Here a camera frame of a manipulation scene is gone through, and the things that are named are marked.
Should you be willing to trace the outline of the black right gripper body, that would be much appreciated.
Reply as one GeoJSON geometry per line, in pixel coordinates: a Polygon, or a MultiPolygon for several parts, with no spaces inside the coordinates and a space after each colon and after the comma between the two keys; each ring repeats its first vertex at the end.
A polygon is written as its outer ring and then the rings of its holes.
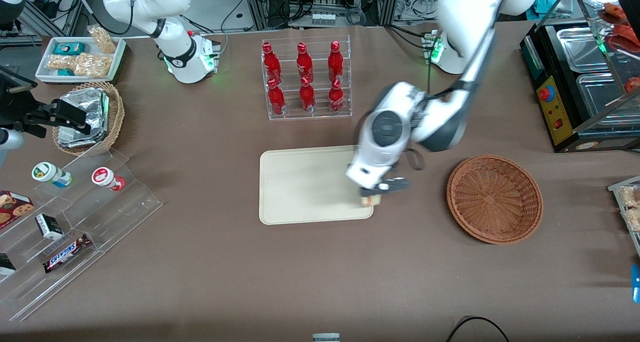
{"type": "Polygon", "coordinates": [[[39,102],[31,90],[38,83],[8,69],[1,68],[0,80],[0,127],[5,129],[27,129],[37,122],[33,113],[39,102]]]}

